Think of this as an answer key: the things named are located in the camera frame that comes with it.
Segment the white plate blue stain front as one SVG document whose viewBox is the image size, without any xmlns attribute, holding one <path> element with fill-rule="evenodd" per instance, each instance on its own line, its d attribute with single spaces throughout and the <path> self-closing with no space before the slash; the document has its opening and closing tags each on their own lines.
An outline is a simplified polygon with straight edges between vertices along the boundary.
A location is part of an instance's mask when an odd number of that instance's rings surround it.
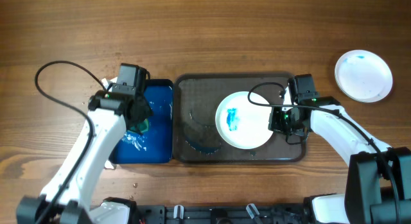
<svg viewBox="0 0 411 224">
<path fill-rule="evenodd" d="M 264 145 L 273 136 L 268 129 L 271 108 L 267 105 L 268 101 L 254 92 L 228 95 L 216 109 L 218 134 L 227 144 L 242 150 Z"/>
</svg>

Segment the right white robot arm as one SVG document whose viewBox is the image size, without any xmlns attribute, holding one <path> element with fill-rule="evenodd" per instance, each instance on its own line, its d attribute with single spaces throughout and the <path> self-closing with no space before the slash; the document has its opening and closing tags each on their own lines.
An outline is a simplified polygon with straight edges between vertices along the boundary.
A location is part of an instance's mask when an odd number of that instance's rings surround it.
<svg viewBox="0 0 411 224">
<path fill-rule="evenodd" d="M 271 131 L 326 140 L 348 165 L 345 193 L 306 199 L 312 223 L 410 223 L 410 150 L 379 141 L 332 97 L 275 105 Z"/>
</svg>

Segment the green yellow sponge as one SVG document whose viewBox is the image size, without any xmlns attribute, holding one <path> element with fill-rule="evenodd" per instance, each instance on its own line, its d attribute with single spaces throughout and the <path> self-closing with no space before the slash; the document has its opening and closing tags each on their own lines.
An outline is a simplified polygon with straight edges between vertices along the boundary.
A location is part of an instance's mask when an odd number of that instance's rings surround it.
<svg viewBox="0 0 411 224">
<path fill-rule="evenodd" d="M 129 131 L 142 135 L 143 133 L 147 132 L 149 129 L 149 121 L 145 119 L 144 121 L 136 124 L 135 126 L 131 126 Z"/>
</svg>

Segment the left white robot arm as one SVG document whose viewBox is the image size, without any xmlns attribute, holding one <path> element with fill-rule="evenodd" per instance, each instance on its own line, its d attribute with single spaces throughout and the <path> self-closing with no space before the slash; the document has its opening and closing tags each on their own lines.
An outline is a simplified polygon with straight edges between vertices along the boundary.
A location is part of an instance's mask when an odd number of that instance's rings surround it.
<svg viewBox="0 0 411 224">
<path fill-rule="evenodd" d="M 38 198 L 25 196 L 18 223 L 138 223 L 134 201 L 107 198 L 91 209 L 91 196 L 117 143 L 152 115 L 142 92 L 99 90 L 89 101 L 86 122 L 69 155 Z"/>
</svg>

